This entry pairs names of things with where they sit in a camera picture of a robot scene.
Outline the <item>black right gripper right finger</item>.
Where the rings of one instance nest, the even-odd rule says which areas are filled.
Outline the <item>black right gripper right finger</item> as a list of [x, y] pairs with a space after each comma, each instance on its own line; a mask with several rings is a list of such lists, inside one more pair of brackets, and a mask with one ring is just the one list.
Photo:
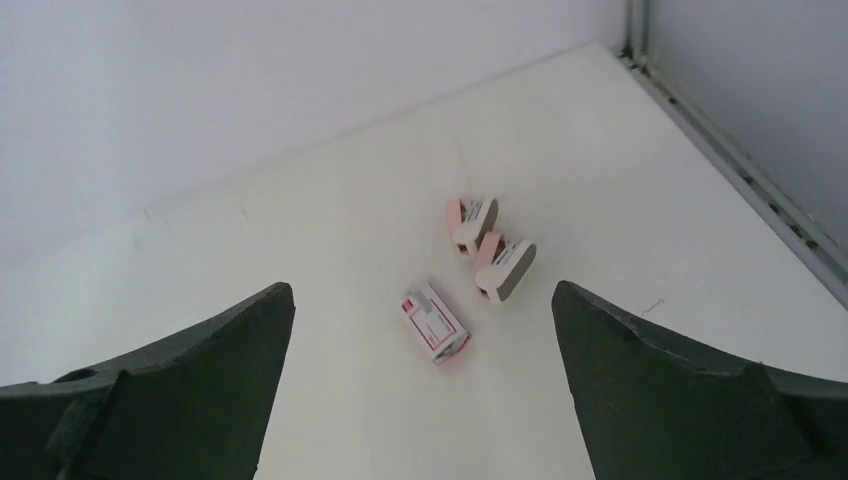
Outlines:
[[598, 479], [843, 479], [847, 386], [718, 350], [570, 281], [551, 303]]

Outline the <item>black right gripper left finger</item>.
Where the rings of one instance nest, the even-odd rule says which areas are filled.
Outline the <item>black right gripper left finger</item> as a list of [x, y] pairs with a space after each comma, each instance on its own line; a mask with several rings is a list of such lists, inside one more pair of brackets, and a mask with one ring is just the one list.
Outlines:
[[5, 479], [251, 479], [296, 307], [277, 282], [50, 383], [1, 390]]

